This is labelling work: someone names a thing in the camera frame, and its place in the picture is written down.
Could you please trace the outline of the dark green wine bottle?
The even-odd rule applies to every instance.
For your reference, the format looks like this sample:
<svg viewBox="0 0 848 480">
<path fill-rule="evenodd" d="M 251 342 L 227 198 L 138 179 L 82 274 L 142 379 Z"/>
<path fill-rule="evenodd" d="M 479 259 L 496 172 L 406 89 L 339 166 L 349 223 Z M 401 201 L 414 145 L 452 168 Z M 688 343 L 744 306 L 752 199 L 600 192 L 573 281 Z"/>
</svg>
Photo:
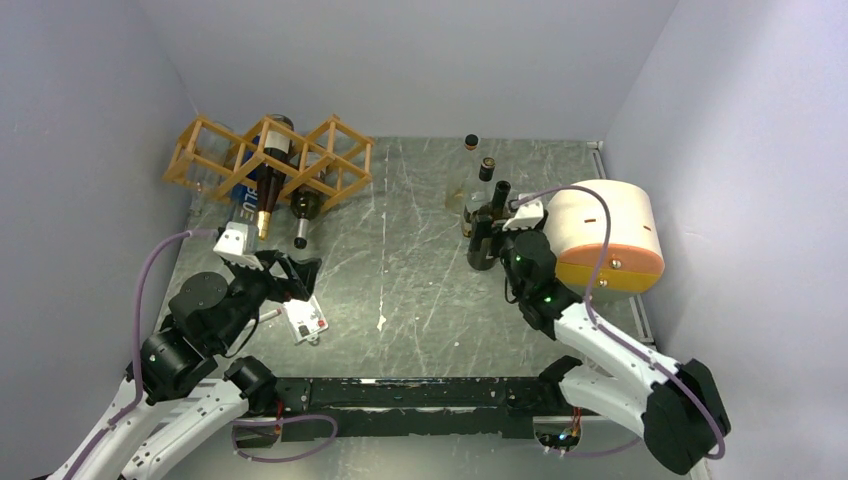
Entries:
<svg viewBox="0 0 848 480">
<path fill-rule="evenodd" d="M 491 253 L 494 224 L 497 220 L 504 218 L 506 201 L 511 188 L 509 181 L 498 181 L 494 186 L 491 199 L 484 203 L 471 217 L 471 236 L 466 258 L 474 270 L 485 271 L 494 266 L 495 257 Z"/>
</svg>

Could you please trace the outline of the clear whisky bottle black label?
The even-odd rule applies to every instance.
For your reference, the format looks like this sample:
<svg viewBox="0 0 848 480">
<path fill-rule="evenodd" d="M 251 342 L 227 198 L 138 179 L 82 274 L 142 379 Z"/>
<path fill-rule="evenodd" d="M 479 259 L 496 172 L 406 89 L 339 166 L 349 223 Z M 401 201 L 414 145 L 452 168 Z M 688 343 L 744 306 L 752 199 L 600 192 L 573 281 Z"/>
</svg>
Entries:
<svg viewBox="0 0 848 480">
<path fill-rule="evenodd" d="M 471 173 L 462 184 L 462 223 L 461 231 L 464 237 L 471 235 L 472 217 L 493 195 L 492 178 L 496 161 L 492 157 L 484 157 L 473 166 Z"/>
</svg>

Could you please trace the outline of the clear round glass bottle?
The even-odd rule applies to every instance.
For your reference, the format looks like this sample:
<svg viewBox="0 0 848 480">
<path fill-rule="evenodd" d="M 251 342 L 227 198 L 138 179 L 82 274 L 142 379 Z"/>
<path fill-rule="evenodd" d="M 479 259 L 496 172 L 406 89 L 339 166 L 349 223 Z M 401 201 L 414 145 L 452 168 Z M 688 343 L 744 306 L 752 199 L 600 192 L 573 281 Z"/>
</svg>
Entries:
<svg viewBox="0 0 848 480">
<path fill-rule="evenodd" d="M 469 173 L 475 169 L 476 149 L 479 146 L 479 136 L 469 133 L 464 137 L 463 146 L 450 163 L 446 179 L 444 206 L 451 214 L 462 213 L 465 183 Z"/>
</svg>

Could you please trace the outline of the dark bottle silver cap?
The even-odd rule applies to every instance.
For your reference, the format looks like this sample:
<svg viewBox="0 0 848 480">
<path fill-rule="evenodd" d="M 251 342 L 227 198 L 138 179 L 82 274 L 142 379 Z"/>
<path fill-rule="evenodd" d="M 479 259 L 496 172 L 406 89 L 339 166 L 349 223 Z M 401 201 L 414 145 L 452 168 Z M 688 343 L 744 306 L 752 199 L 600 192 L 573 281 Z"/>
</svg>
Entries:
<svg viewBox="0 0 848 480">
<path fill-rule="evenodd" d="M 297 220 L 293 240 L 296 249 L 307 247 L 310 223 L 320 213 L 322 203 L 321 194 L 307 186 L 300 186 L 293 191 L 290 208 Z"/>
</svg>

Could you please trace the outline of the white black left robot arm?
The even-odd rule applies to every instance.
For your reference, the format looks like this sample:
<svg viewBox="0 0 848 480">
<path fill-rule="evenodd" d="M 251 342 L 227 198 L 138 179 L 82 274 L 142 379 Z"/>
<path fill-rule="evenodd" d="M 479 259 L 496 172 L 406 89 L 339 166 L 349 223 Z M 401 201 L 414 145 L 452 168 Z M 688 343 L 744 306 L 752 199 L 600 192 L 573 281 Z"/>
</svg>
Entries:
<svg viewBox="0 0 848 480">
<path fill-rule="evenodd" d="M 273 250 L 190 277 L 163 326 L 138 343 L 111 405 L 54 479 L 160 479 L 212 434 L 246 414 L 283 413 L 277 377 L 260 360 L 209 376 L 268 300 L 308 301 L 322 262 Z"/>
</svg>

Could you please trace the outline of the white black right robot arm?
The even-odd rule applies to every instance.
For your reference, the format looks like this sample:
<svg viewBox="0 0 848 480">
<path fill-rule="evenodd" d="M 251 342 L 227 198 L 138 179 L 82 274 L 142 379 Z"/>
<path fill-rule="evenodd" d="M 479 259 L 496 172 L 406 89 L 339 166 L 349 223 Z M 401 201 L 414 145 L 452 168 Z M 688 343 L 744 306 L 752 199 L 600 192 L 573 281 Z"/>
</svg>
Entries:
<svg viewBox="0 0 848 480">
<path fill-rule="evenodd" d="M 537 228 L 509 230 L 482 214 L 472 221 L 468 262 L 505 273 L 505 298 L 534 330 L 579 353 L 567 357 L 539 391 L 550 413 L 571 406 L 633 432 L 666 469 L 686 474 L 726 453 L 731 424 L 710 369 L 681 363 L 603 320 L 590 302 L 556 278 L 555 257 Z"/>
</svg>

